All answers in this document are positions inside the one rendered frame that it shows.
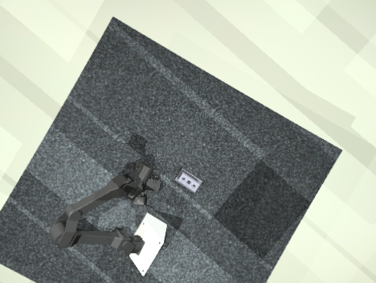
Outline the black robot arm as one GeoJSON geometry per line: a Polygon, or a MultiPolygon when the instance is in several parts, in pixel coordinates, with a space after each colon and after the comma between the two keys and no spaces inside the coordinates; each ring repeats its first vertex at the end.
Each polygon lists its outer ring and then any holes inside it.
{"type": "Polygon", "coordinates": [[[70,248],[75,244],[108,244],[120,249],[125,257],[130,253],[136,253],[139,256],[145,246],[145,241],[139,235],[129,236],[123,228],[117,227],[111,232],[103,232],[80,229],[76,226],[82,215],[106,203],[109,199],[126,195],[125,198],[134,201],[144,188],[145,191],[159,191],[161,178],[158,174],[152,174],[153,170],[151,165],[139,162],[134,174],[132,172],[119,174],[92,195],[68,205],[49,231],[54,245],[57,248],[70,248]]]}

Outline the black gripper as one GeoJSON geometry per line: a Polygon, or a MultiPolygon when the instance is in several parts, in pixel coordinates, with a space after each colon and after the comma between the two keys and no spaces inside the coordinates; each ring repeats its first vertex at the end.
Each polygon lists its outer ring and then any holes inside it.
{"type": "MultiPolygon", "coordinates": [[[[138,166],[139,162],[135,162],[134,163],[134,171],[137,169],[137,166],[138,166]]],[[[132,201],[132,204],[133,205],[146,205],[147,204],[147,194],[145,194],[145,188],[144,190],[141,192],[140,195],[138,195],[134,201],[132,201]]]]}

